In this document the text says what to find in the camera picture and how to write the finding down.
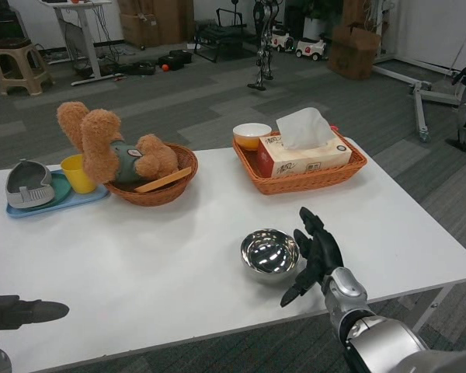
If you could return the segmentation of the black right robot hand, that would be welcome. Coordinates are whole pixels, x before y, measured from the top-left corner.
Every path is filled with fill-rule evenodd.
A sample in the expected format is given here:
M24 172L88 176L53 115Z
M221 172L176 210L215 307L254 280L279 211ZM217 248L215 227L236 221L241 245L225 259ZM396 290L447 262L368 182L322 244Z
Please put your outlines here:
M320 217L306 207L300 209L299 215L310 237L295 229L294 240L298 244L300 254L306 259L306 267L296 276L294 284L281 298L281 307L289 305L298 296L303 296L314 284L323 285L326 275L343 266L340 248L333 235L325 229Z

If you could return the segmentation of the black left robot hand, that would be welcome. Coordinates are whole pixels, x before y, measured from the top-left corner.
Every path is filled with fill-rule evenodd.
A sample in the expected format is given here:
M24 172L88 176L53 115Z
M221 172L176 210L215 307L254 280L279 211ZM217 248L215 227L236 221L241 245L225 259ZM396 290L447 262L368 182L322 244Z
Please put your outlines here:
M59 302L23 301L18 295L0 295L0 330L14 330L33 323L65 317L69 307Z

